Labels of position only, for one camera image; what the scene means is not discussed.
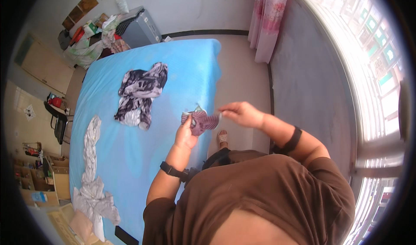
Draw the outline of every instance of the red container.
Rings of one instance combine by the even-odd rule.
[[[78,27],[78,29],[75,31],[75,34],[70,41],[70,45],[72,46],[74,43],[78,43],[78,41],[81,39],[81,37],[84,34],[85,34],[85,31],[82,28],[82,26]]]
[[[55,107],[60,107],[61,106],[61,103],[62,103],[62,100],[61,100],[61,98],[58,98],[58,97],[54,97],[54,98],[50,98],[49,100],[48,100],[48,103],[50,104],[50,105],[53,105],[53,106],[55,106]]]

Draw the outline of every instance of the brown t-shirt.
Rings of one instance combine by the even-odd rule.
[[[143,244],[209,244],[234,209],[263,217],[299,245],[344,241],[355,200],[331,159],[317,158],[306,169],[285,155],[245,152],[230,153],[232,164],[194,176],[177,205],[168,198],[150,202]]]

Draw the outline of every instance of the mobile phone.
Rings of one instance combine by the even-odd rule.
[[[127,245],[138,245],[138,240],[133,238],[130,234],[128,234],[122,228],[116,226],[116,237],[121,239],[122,242],[126,243]]]

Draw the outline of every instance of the pink floral curtain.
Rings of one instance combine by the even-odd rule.
[[[287,0],[255,0],[248,40],[256,48],[254,61],[270,62]]]

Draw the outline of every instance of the sandal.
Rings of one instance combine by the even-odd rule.
[[[221,130],[217,135],[217,139],[219,147],[222,142],[227,142],[227,132],[225,130]]]

